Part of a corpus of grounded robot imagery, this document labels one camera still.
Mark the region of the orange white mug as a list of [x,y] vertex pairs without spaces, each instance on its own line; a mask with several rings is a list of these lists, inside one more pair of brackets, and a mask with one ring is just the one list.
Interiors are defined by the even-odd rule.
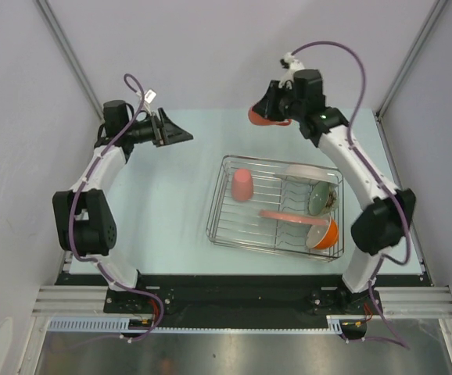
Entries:
[[251,124],[262,127],[286,127],[292,123],[292,121],[286,119],[278,109],[270,107],[267,104],[262,104],[261,102],[258,102],[249,108],[248,119]]

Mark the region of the white grey-rimmed deep plate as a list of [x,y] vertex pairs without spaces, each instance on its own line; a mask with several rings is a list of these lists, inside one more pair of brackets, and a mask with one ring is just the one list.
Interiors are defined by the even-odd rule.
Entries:
[[302,164],[291,164],[281,174],[280,178],[292,182],[316,185],[319,182],[338,184],[339,177],[329,170]]

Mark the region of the pink plastic cup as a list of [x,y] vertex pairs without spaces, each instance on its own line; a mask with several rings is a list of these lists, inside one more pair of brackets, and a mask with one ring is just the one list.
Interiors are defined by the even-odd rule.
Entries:
[[237,202],[245,202],[253,197],[253,178],[248,169],[238,169],[234,172],[231,196]]

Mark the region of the green floral bowl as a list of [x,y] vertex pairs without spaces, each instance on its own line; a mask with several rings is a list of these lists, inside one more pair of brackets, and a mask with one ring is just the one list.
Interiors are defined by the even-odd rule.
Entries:
[[313,186],[308,201],[308,212],[321,216],[335,211],[339,206],[339,196],[335,184],[320,181]]

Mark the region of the metal wire dish rack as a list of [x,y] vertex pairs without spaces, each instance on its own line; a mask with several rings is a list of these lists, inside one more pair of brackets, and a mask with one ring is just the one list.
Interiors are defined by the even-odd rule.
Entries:
[[[306,164],[312,172],[306,178],[296,173],[300,163],[275,159],[258,159],[226,155],[221,161],[206,225],[206,235],[215,245],[300,256],[326,262],[337,260],[344,253],[344,187],[343,176],[336,169]],[[248,170],[253,178],[253,196],[244,202],[232,194],[234,175]],[[328,212],[323,219],[334,221],[338,228],[335,244],[316,249],[308,234],[312,226],[288,215],[310,215],[310,196],[317,183],[331,186]]]

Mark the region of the pink cream floral plate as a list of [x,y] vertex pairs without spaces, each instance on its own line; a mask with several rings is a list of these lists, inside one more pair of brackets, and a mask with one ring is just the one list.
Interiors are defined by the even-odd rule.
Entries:
[[290,212],[279,212],[279,211],[271,211],[262,209],[259,211],[259,216],[267,219],[273,220],[281,220],[287,223],[295,223],[301,225],[317,225],[317,226],[326,226],[328,224],[328,220],[314,217],[314,216],[305,216]]

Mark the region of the orange white bowl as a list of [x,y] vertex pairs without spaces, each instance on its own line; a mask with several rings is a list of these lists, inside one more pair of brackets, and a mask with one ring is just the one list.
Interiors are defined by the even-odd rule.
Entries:
[[312,226],[306,239],[309,249],[325,250],[331,248],[339,240],[339,227],[334,219],[330,218],[328,224]]

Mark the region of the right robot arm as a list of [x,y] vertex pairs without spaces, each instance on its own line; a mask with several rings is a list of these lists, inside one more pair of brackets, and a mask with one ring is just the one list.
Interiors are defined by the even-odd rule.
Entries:
[[337,306],[355,313],[364,305],[363,291],[373,285],[391,249],[401,241],[411,246],[415,193],[384,177],[366,155],[351,121],[326,104],[318,70],[289,68],[281,80],[269,83],[248,117],[257,126],[288,126],[296,121],[303,138],[330,158],[355,194],[362,209],[351,227],[355,249],[343,273],[346,288],[336,294]]

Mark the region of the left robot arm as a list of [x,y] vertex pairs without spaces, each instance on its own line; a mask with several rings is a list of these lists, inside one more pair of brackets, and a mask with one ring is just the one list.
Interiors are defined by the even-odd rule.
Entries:
[[102,116],[86,170],[69,190],[52,197],[56,230],[60,247],[79,262],[91,263],[110,289],[123,291],[122,304],[137,313],[148,305],[149,294],[137,286],[138,270],[115,253],[117,225],[106,195],[136,145],[150,142],[162,147],[191,141],[193,136],[163,109],[134,108],[124,100],[104,103]]

